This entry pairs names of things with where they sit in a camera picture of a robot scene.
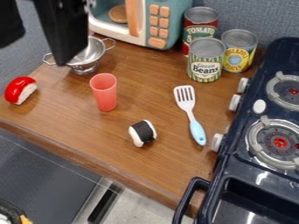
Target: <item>orange button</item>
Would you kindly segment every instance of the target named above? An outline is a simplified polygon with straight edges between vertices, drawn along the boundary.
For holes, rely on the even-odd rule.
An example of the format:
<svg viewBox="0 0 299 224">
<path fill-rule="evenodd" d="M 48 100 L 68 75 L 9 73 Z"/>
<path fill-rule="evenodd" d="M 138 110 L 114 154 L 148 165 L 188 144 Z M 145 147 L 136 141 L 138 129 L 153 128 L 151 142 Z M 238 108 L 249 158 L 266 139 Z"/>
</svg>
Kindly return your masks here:
<svg viewBox="0 0 299 224">
<path fill-rule="evenodd" d="M 152 14 L 152 15 L 157 15 L 157 14 L 159 14 L 159 6 L 156 5 L 156 4 L 151 4 L 151 5 L 149 6 L 149 12 L 150 12 L 150 14 Z"/>
<path fill-rule="evenodd" d="M 149 28 L 149 34 L 150 34 L 150 35 L 157 36 L 158 31 L 159 31 L 159 29 L 156 28 L 156 27 L 154 27 L 154 26 L 151 26 L 151 27 Z"/>
<path fill-rule="evenodd" d="M 159 49 L 163 49 L 166 47 L 166 41 L 161 38 L 150 38 L 149 45 Z"/>
<path fill-rule="evenodd" d="M 149 23 L 151 25 L 158 25 L 158 17 L 153 17 L 153 16 L 149 17 Z"/>
<path fill-rule="evenodd" d="M 160 9 L 160 16 L 167 18 L 170 15 L 170 7 L 162 6 Z"/>
<path fill-rule="evenodd" d="M 160 26 L 162 28 L 168 28 L 170 26 L 170 20 L 168 18 L 160 18 Z"/>
<path fill-rule="evenodd" d="M 168 35 L 169 35 L 168 30 L 160 29 L 160 31 L 159 31 L 160 38 L 167 39 Z"/>
</svg>

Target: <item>navy blue stove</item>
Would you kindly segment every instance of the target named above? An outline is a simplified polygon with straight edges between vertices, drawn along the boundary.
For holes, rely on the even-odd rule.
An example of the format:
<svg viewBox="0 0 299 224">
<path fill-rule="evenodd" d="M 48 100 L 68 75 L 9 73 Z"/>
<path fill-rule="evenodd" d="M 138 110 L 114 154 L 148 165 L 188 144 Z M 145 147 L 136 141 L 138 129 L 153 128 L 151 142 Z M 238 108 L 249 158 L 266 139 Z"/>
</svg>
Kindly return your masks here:
<svg viewBox="0 0 299 224">
<path fill-rule="evenodd" d="M 299 223 L 299 38 L 273 42 L 238 91 L 231 128 L 213 139 L 214 179 L 191 180 L 172 223 L 197 190 L 207 194 L 194 224 Z"/>
</svg>

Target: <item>stove burner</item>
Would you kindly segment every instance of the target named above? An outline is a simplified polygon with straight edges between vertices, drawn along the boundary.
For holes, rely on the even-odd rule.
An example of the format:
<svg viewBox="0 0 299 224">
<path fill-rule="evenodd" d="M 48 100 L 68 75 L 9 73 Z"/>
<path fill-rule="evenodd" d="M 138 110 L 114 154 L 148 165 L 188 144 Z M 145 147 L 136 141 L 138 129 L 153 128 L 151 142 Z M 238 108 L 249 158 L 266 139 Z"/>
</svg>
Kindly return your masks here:
<svg viewBox="0 0 299 224">
<path fill-rule="evenodd" d="M 268 98 L 290 110 L 299 111 L 299 77 L 278 72 L 267 84 Z"/>
<path fill-rule="evenodd" d="M 299 127 L 262 116 L 247 135 L 250 151 L 262 162 L 283 170 L 299 168 Z"/>
</svg>

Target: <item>tin can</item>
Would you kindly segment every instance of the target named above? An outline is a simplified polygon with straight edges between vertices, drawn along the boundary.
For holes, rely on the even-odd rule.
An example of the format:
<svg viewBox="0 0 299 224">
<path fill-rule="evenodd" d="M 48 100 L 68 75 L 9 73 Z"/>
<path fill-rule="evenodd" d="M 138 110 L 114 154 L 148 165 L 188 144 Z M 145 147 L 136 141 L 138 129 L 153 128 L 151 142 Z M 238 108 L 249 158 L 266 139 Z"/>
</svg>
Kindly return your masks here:
<svg viewBox="0 0 299 224">
<path fill-rule="evenodd" d="M 245 72 L 253 63 L 258 38 L 250 31 L 230 30 L 222 34 L 226 45 L 223 68 L 230 73 Z"/>
<path fill-rule="evenodd" d="M 198 82 L 216 81 L 221 76 L 226 46 L 216 38 L 198 38 L 190 44 L 188 76 Z"/>
<path fill-rule="evenodd" d="M 218 27 L 218 13 L 208 7 L 190 8 L 184 13 L 183 54 L 188 57 L 194 39 L 214 38 Z"/>
</svg>

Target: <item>sushi roll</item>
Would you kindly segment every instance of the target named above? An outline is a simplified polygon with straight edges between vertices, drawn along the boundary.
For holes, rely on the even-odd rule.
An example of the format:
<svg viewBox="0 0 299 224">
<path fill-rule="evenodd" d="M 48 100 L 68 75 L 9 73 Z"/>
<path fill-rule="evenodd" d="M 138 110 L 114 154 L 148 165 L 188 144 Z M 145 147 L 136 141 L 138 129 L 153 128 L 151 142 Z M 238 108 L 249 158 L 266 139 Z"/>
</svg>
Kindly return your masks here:
<svg viewBox="0 0 299 224">
<path fill-rule="evenodd" d="M 143 120 L 130 126 L 129 134 L 131 135 L 136 147 L 143 147 L 144 144 L 156 139 L 156 130 L 154 125 L 148 120 Z"/>
</svg>

